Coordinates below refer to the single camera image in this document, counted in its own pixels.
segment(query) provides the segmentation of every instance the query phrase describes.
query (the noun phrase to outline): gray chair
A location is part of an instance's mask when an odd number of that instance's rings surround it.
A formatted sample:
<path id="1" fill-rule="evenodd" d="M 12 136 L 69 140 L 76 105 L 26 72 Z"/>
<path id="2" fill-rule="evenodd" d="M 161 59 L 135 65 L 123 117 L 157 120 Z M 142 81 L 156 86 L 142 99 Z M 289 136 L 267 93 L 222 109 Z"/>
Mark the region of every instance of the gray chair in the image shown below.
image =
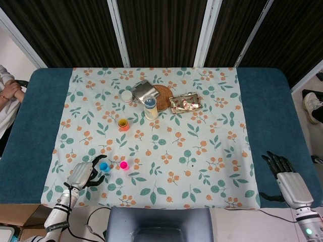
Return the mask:
<path id="1" fill-rule="evenodd" d="M 110 211 L 108 242 L 213 242 L 209 209 L 116 208 Z"/>

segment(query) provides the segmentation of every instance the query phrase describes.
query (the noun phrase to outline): robotic hand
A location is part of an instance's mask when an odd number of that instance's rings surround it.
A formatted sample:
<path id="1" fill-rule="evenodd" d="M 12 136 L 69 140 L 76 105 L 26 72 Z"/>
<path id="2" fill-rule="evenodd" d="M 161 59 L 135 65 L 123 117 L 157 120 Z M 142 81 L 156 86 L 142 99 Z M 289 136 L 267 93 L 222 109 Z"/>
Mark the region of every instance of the robotic hand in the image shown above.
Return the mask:
<path id="1" fill-rule="evenodd" d="M 106 158 L 106 155 L 99 155 L 90 163 L 83 162 L 75 166 L 72 175 L 64 183 L 68 189 L 64 190 L 61 197 L 57 199 L 44 224 L 47 235 L 34 236 L 24 242 L 58 242 L 62 230 L 66 228 L 69 230 L 69 215 L 79 198 L 79 192 L 85 187 L 98 186 L 103 182 L 104 175 L 98 181 L 92 181 L 98 174 L 94 167 L 102 158 Z"/>
<path id="2" fill-rule="evenodd" d="M 323 242 L 323 219 L 310 208 L 314 200 L 303 178 L 295 172 L 293 166 L 285 157 L 269 151 L 267 151 L 267 154 L 270 158 L 265 155 L 262 158 L 274 174 L 283 196 L 270 197 L 264 193 L 260 193 L 260 195 L 272 201 L 285 200 L 291 208 L 296 210 L 296 221 L 307 241 Z"/>

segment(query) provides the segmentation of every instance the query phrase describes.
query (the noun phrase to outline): dark curtain panel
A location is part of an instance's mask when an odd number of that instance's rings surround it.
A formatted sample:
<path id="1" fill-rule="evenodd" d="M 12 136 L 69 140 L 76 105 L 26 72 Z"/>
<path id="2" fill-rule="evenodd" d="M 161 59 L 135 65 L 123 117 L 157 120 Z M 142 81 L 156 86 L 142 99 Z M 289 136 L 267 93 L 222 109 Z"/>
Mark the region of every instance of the dark curtain panel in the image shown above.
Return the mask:
<path id="1" fill-rule="evenodd" d="M 293 87 L 323 59 L 322 13 L 322 1 L 274 1 L 240 67 L 278 68 Z"/>
<path id="2" fill-rule="evenodd" d="M 206 0 L 118 0 L 132 67 L 192 67 Z"/>
<path id="3" fill-rule="evenodd" d="M 233 67 L 266 0 L 223 0 L 205 59 L 206 67 Z"/>
<path id="4" fill-rule="evenodd" d="M 106 0 L 1 0 L 48 67 L 122 67 Z"/>

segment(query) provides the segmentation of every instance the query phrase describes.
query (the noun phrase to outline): foil package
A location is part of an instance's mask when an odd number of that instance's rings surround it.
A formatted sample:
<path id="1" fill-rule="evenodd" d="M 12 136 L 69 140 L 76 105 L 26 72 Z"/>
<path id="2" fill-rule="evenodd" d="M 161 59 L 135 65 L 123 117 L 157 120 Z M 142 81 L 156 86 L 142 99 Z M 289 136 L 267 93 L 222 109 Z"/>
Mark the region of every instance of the foil package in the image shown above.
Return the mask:
<path id="1" fill-rule="evenodd" d="M 170 109 L 173 114 L 193 112 L 202 108 L 199 96 L 195 92 L 189 92 L 178 97 L 170 97 L 169 101 L 171 102 Z"/>

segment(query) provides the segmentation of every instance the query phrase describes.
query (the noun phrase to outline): human hand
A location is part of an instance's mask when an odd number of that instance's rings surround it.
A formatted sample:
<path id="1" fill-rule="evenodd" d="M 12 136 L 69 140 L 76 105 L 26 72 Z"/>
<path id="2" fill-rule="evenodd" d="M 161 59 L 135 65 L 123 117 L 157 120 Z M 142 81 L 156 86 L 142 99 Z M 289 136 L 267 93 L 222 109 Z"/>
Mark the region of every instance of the human hand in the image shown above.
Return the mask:
<path id="1" fill-rule="evenodd" d="M 17 91 L 21 90 L 21 86 L 15 80 L 9 80 L 5 84 L 5 88 L 0 92 L 1 96 L 7 99 L 12 98 Z"/>

